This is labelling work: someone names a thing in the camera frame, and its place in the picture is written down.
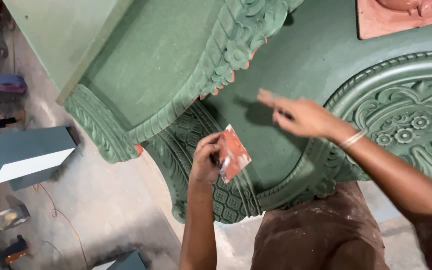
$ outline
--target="brown shirt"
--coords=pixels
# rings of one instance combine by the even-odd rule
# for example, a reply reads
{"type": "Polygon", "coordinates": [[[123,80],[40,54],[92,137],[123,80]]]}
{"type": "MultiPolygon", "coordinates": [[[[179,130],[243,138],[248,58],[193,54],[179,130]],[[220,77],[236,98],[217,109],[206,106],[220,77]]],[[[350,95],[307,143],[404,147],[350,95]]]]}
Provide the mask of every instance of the brown shirt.
{"type": "MultiPolygon", "coordinates": [[[[432,269],[432,217],[415,224],[432,269]]],[[[252,270],[389,269],[384,244],[357,182],[339,183],[325,199],[266,212],[256,235],[252,270]]]]}

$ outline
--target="bracelet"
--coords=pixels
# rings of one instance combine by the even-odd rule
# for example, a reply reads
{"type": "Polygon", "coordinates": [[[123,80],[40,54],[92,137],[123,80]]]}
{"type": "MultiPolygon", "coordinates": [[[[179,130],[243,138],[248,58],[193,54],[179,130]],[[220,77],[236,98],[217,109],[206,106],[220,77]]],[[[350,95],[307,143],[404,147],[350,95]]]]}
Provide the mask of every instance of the bracelet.
{"type": "Polygon", "coordinates": [[[349,139],[345,140],[341,145],[339,145],[339,148],[345,150],[346,148],[350,147],[352,144],[357,142],[359,139],[363,138],[365,135],[366,135],[366,131],[361,130],[355,135],[351,136],[349,139]]]}

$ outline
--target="dusty floor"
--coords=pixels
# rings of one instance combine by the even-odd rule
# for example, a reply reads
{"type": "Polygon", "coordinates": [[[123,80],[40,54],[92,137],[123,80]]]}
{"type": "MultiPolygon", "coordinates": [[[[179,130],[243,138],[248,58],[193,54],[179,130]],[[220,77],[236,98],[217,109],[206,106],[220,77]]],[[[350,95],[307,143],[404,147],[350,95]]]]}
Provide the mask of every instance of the dusty floor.
{"type": "MultiPolygon", "coordinates": [[[[24,100],[27,127],[61,125],[76,127],[81,144],[52,180],[42,185],[54,200],[56,209],[73,224],[81,237],[89,266],[133,249],[140,250],[148,269],[177,269],[183,225],[171,215],[171,200],[165,181],[152,158],[138,158],[110,165],[71,115],[54,101],[58,91],[19,29],[6,33],[10,56],[5,71],[24,76],[29,90],[24,100]],[[12,55],[14,44],[15,65],[12,55]]],[[[361,189],[377,221],[386,245],[391,269],[425,269],[416,248],[411,225],[387,201],[374,183],[361,189]]],[[[0,184],[0,211],[24,203],[31,220],[0,234],[0,247],[21,234],[30,245],[31,257],[13,264],[15,270],[79,270],[86,263],[80,244],[69,222],[51,216],[51,200],[40,188],[12,192],[0,184]]],[[[238,224],[215,223],[218,269],[249,269],[254,237],[261,217],[238,224]]]]}

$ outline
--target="forearm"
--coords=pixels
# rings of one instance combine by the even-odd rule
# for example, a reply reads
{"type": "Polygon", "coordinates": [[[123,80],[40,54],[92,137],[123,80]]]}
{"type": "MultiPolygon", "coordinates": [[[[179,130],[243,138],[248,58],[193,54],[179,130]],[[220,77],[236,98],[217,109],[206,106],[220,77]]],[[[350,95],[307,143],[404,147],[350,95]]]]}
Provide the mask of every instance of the forearm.
{"type": "Polygon", "coordinates": [[[212,185],[190,180],[179,268],[215,270],[216,263],[212,185]]]}
{"type": "MultiPolygon", "coordinates": [[[[357,131],[340,123],[330,138],[341,145],[357,131]]],[[[412,214],[432,215],[432,180],[404,160],[368,138],[361,138],[345,149],[346,153],[375,181],[406,218],[412,214]]]]}

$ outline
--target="ornate green molding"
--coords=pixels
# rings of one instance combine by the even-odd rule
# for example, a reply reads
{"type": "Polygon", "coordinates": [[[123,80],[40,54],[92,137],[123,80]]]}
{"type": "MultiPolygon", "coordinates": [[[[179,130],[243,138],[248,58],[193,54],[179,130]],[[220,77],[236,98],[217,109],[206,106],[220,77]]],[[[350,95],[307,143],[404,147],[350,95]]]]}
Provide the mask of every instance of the ornate green molding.
{"type": "Polygon", "coordinates": [[[81,125],[108,163],[138,157],[135,144],[103,102],[91,90],[78,84],[66,99],[64,108],[81,125]]]}
{"type": "Polygon", "coordinates": [[[226,0],[206,49],[187,83],[157,114],[129,131],[139,144],[165,129],[199,97],[217,94],[234,81],[234,71],[247,69],[256,50],[277,34],[303,0],[226,0]]]}
{"type": "MultiPolygon", "coordinates": [[[[166,180],[173,202],[173,216],[181,223],[186,218],[188,181],[196,146],[201,138],[221,130],[196,101],[169,127],[143,143],[166,180]]],[[[213,185],[213,212],[214,219],[225,224],[262,214],[254,187],[243,175],[237,175],[228,184],[221,179],[216,181],[213,185]]]]}
{"type": "MultiPolygon", "coordinates": [[[[432,178],[432,51],[360,72],[339,87],[325,107],[432,178]]],[[[337,182],[352,180],[369,177],[339,147],[312,139],[291,174],[258,194],[258,200],[264,211],[286,208],[314,195],[333,194],[337,182]]]]}

